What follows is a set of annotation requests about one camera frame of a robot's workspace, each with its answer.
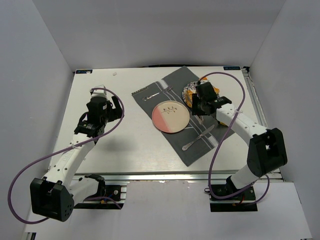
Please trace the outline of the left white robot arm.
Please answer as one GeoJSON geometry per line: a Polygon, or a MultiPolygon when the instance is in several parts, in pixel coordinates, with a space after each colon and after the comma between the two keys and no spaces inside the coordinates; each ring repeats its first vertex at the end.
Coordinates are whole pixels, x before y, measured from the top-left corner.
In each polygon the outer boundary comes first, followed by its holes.
{"type": "Polygon", "coordinates": [[[72,183],[87,154],[105,132],[106,124],[121,119],[123,110],[116,96],[93,96],[88,111],[78,121],[70,142],[57,163],[42,177],[30,183],[31,209],[34,214],[65,222],[74,207],[87,198],[106,195],[105,179],[88,174],[72,183]]]}

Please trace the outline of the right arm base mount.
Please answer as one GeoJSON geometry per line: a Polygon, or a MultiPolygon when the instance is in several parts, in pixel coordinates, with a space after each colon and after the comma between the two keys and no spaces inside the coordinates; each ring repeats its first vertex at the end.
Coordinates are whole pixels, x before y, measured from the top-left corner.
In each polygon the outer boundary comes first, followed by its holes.
{"type": "Polygon", "coordinates": [[[252,186],[244,192],[226,199],[213,197],[208,187],[204,189],[204,193],[209,195],[209,205],[212,213],[244,213],[258,211],[257,204],[255,203],[256,194],[252,186]]]}

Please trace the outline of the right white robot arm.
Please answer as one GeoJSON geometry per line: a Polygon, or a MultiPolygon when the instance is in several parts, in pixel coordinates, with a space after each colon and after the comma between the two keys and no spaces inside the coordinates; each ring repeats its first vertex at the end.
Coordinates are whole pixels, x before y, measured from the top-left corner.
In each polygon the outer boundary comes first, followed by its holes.
{"type": "Polygon", "coordinates": [[[262,176],[288,163],[283,133],[278,128],[268,129],[247,117],[226,97],[215,98],[212,102],[192,95],[192,114],[211,115],[218,122],[228,126],[248,146],[247,160],[244,167],[226,179],[224,188],[214,192],[219,200],[235,197],[248,189],[262,176]]]}

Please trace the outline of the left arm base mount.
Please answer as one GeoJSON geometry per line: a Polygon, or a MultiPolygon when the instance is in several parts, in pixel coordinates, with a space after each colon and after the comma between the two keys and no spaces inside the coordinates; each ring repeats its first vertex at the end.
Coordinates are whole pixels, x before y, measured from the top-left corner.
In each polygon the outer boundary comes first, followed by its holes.
{"type": "Polygon", "coordinates": [[[124,206],[126,187],[108,183],[105,178],[88,174],[72,181],[69,188],[75,209],[120,210],[124,206]]]}

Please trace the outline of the striped oblong bread roll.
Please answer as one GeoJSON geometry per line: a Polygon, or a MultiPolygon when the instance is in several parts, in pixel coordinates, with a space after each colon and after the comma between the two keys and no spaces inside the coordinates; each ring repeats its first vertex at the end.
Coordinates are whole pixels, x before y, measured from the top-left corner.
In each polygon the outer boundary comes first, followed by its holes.
{"type": "Polygon", "coordinates": [[[188,91],[186,94],[185,94],[185,102],[187,104],[188,107],[192,107],[192,104],[193,104],[193,92],[192,91],[188,91]]]}

